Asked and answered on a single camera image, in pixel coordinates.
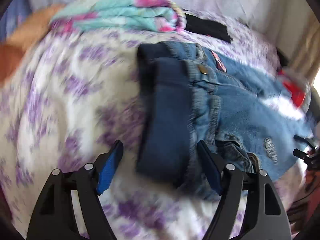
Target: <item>skin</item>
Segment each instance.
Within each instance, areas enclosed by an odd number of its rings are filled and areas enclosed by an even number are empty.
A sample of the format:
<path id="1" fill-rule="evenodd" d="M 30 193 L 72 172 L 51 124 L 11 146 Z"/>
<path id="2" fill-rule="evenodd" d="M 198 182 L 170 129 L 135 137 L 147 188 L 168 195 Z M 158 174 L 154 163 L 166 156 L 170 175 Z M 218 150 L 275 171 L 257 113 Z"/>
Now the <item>skin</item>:
<path id="1" fill-rule="evenodd" d="M 63 7 L 62 4 L 54 4 L 36 11 L 4 43 L 0 43 L 1 87 L 15 73 L 26 51 L 49 32 L 51 18 Z"/>

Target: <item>silver screw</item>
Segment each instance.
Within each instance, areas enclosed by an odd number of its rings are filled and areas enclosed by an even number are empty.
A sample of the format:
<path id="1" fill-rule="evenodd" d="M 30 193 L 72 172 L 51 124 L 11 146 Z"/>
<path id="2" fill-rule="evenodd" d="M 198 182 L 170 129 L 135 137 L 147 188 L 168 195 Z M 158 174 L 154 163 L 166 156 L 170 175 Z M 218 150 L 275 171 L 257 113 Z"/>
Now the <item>silver screw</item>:
<path id="1" fill-rule="evenodd" d="M 236 167 L 235 167 L 233 164 L 231 164 L 231 163 L 228 163 L 228 164 L 226 165 L 226 168 L 227 168 L 229 171 L 234 171 L 234 170 L 236 169 Z"/>
<path id="2" fill-rule="evenodd" d="M 267 176 L 268 175 L 268 173 L 265 170 L 260 170 L 259 173 L 260 173 L 261 176 Z"/>
<path id="3" fill-rule="evenodd" d="M 59 173 L 60 173 L 60 170 L 59 170 L 59 169 L 54 169 L 54 170 L 52 171 L 52 175 L 54 175 L 54 176 L 58 175 Z"/>
<path id="4" fill-rule="evenodd" d="M 85 168 L 87 171 L 92 170 L 93 164 L 92 164 L 92 163 L 87 163 L 87 164 L 84 166 L 84 168 Z"/>

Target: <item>white sheet with purple flowers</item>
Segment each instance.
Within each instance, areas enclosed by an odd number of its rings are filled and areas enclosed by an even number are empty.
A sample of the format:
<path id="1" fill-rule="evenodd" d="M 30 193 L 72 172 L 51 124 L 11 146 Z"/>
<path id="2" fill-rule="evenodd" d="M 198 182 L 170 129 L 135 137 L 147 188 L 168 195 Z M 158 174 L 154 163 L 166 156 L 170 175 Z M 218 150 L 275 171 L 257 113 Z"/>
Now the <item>white sheet with purple flowers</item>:
<path id="1" fill-rule="evenodd" d="M 51 170 L 79 169 L 107 152 L 116 139 L 124 157 L 101 205 L 121 239 L 202 239 L 218 202 L 185 196 L 170 185 L 135 173 L 144 113 L 138 100 L 136 48 L 142 42 L 197 42 L 270 75 L 278 67 L 276 49 L 261 35 L 223 17 L 232 44 L 198 34 L 153 33 L 108 28 L 70 36 L 49 33 L 24 58 L 0 92 L 0 181 L 25 237 L 38 195 Z M 283 98 L 266 102 L 281 112 Z M 301 113 L 290 102 L 285 112 Z M 294 165 L 276 182 L 288 208 L 302 181 Z M 74 210 L 79 231 L 86 233 L 76 192 Z M 239 233 L 246 198 L 231 236 Z"/>

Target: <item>wall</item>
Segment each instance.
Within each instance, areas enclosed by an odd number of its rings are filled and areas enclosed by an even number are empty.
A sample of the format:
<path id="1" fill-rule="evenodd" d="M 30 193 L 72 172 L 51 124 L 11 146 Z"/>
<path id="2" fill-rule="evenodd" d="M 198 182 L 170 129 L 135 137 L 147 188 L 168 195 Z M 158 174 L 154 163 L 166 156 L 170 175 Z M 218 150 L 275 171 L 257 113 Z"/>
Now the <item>wall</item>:
<path id="1" fill-rule="evenodd" d="M 276 46 L 290 59 L 312 12 L 306 0 L 287 0 Z"/>

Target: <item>folded blanket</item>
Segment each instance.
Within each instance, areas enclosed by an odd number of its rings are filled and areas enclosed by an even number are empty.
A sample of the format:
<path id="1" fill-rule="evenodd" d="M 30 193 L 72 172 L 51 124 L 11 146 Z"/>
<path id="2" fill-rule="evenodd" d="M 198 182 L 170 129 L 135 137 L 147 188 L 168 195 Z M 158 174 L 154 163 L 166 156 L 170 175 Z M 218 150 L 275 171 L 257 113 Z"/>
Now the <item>folded blanket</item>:
<path id="1" fill-rule="evenodd" d="M 186 18 L 171 0 L 77 0 L 57 13 L 51 26 L 63 33 L 102 27 L 179 32 Z"/>

